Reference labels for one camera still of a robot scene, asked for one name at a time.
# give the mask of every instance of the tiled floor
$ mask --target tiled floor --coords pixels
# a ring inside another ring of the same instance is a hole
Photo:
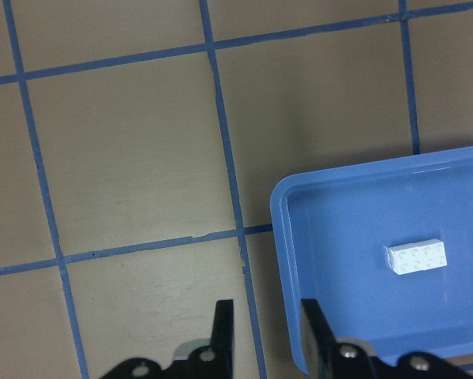
[[[273,186],[473,144],[473,2],[404,3],[0,2],[0,377],[166,367],[221,298],[236,379],[305,377]]]

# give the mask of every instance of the bolt hole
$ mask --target bolt hole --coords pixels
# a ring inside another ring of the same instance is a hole
[[[215,359],[215,353],[212,349],[202,351],[199,354],[199,359],[203,362],[211,362],[213,359]]]
[[[141,366],[136,366],[133,369],[131,375],[133,377],[145,377],[150,372],[150,369],[145,365],[144,362],[141,363]]]

